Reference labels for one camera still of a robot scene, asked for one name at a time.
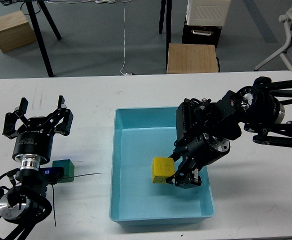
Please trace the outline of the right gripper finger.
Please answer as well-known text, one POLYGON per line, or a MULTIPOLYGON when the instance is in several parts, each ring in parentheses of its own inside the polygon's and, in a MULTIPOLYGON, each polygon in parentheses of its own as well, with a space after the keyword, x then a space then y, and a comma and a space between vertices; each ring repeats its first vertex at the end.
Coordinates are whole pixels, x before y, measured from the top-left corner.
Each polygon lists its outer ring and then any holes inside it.
POLYGON ((165 180, 166 183, 182 189, 199 187, 202 184, 199 169, 194 162, 182 161, 176 172, 165 180))
POLYGON ((173 150, 172 154, 169 157, 172 158, 174 162, 176 162, 177 160, 179 160, 182 157, 182 154, 185 151, 186 151, 185 146, 175 147, 175 149, 173 150))

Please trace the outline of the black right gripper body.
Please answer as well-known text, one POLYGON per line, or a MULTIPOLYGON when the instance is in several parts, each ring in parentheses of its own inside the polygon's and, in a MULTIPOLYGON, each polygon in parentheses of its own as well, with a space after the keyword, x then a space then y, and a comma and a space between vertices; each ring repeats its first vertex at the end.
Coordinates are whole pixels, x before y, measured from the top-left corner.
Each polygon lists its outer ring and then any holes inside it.
POLYGON ((199 170, 230 152, 230 141, 228 139, 214 137, 207 133, 195 137, 187 144, 176 147, 182 146, 186 147, 186 151, 181 157, 182 161, 194 162, 199 170))

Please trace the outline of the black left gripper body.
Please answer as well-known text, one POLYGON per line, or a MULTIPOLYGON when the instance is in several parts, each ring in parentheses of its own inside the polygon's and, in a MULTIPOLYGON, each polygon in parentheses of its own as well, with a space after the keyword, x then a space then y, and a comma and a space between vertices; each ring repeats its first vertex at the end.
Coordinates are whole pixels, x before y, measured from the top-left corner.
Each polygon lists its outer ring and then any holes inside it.
POLYGON ((16 131, 16 142, 12 158, 20 162, 24 155, 39 157, 39 164, 50 161, 55 127, 60 118, 55 116, 31 117, 21 116, 22 125, 16 131))

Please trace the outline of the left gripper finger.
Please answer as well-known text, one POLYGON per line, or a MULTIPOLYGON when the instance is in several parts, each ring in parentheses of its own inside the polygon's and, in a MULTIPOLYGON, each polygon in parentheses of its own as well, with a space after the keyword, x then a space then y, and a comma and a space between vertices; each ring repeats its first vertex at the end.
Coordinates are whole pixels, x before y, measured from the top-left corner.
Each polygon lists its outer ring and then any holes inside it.
POLYGON ((73 121, 73 114, 65 105, 65 99, 62 95, 58 98, 57 109, 45 118, 45 134, 53 136, 61 134, 68 136, 73 121))
POLYGON ((26 114, 28 106, 28 101, 26 98, 22 97, 19 106, 14 110, 14 112, 8 112, 5 114, 4 127, 2 134, 9 139, 14 139, 18 136, 19 130, 15 129, 17 120, 21 120, 24 127, 29 127, 29 120, 24 116, 26 114))

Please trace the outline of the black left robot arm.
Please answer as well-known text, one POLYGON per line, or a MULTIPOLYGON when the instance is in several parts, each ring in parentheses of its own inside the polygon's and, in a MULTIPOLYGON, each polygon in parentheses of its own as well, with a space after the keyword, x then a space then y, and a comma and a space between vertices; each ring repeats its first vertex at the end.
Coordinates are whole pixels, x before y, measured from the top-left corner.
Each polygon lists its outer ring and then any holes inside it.
POLYGON ((24 240, 54 210, 46 198, 48 185, 73 179, 70 161, 49 163, 55 134, 67 136, 73 114, 59 96, 55 111, 47 116, 26 118, 28 101, 22 98, 14 112, 5 115, 2 134, 15 140, 12 159, 20 164, 0 176, 0 219, 15 224, 7 240, 24 240))

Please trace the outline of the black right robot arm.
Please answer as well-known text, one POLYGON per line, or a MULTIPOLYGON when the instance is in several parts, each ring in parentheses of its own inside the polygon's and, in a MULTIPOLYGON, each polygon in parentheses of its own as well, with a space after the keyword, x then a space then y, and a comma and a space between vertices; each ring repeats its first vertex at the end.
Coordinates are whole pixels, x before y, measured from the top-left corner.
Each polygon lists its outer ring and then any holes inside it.
POLYGON ((176 110, 171 154, 179 165, 166 183, 183 189, 200 186, 199 171, 228 154, 242 130, 253 133, 255 143, 292 148, 292 80, 272 82, 261 76, 217 102, 185 99, 176 110))

